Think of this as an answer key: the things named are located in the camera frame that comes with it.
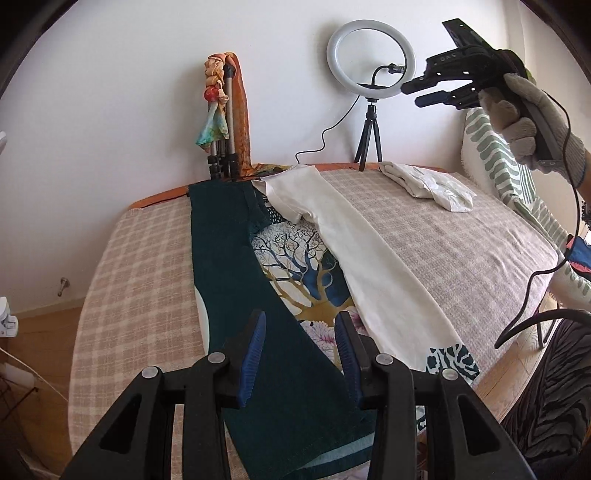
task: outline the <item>ring light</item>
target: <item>ring light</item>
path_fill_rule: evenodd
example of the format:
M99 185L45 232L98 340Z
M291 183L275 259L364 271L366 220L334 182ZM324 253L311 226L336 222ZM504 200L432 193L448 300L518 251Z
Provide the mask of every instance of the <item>ring light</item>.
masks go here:
M377 30L378 32L384 33L393 39L402 49L402 53L404 53L404 60L406 62L406 68L404 70L404 74L402 77L400 77L400 80L398 80L391 87L375 90L361 86L347 77L341 68L337 55L339 45L347 35L357 30ZM414 69L416 65L413 48L410 46L410 43L404 37L404 35L402 35L394 27L376 20L355 20L340 27L335 33L333 33L329 40L329 45L326 48L326 58L329 62L330 71L347 90L366 98L377 99L389 98L399 94L400 86L404 82L407 82L414 77Z

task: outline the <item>white cloth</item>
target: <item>white cloth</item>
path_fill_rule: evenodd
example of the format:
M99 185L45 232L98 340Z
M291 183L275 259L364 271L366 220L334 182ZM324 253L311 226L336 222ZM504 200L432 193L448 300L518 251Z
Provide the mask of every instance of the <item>white cloth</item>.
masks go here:
M252 183L286 220L297 223L304 218L316 225L323 242L339 261L363 324L382 352L410 368L431 371L427 368L428 357L432 364L437 352L440 357L446 356L433 349L457 349L462 345L431 294L369 222L314 167L297 166ZM454 358L447 359L456 366Z
M378 166L380 172L404 187L412 197L433 199L450 212L472 210L476 193L450 174L389 161Z

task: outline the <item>crumpled white towel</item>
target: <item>crumpled white towel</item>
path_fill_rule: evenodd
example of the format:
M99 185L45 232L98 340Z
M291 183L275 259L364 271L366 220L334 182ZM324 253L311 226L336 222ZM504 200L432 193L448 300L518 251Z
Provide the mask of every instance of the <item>crumpled white towel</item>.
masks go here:
M470 212L476 193L448 173L389 161L378 164L380 172L391 178L413 197L433 199L450 212Z

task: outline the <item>light stand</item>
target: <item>light stand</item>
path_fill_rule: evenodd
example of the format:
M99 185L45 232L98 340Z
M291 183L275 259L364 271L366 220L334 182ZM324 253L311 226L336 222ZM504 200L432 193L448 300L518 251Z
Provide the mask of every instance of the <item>light stand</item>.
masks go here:
M375 84L375 76L378 72L382 69L388 69L389 74L394 73L402 73L404 74L404 66L396 65L391 63L390 65L382 65L375 69L374 74L372 75L371 84L367 85L366 83L360 83L362 87L370 88L373 90L382 90L388 87L383 87L381 85ZM359 171L365 170L365 161L368 158L368 150L369 150L369 137L371 136L371 132L374 132L374 140L375 140L375 150L378 155L378 162L382 161L382 142L379 138L379 127L378 127L378 116L376 114L376 103L378 101L377 98L367 98L368 104L368 111L365 114L365 123L363 125L363 132L361 133L361 139L359 140L359 146L357 147L357 153L355 154L354 163L359 163Z

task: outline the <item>striped fabric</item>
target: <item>striped fabric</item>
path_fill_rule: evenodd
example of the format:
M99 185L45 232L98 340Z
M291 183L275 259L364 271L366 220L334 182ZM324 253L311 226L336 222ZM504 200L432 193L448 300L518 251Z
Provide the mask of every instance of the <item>striped fabric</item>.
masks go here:
M475 108L468 113L465 142L466 137L476 147L475 153L484 164L484 169L504 204L516 202L517 199L526 205L533 203L536 194L530 171L515 161L509 145L492 129L482 108Z
M536 194L531 172L515 161L482 108L466 115L462 166L482 190L499 198L548 240L559 253L559 261L564 258L568 232ZM591 282L577 275L569 263L553 275L550 291L566 307L591 310Z

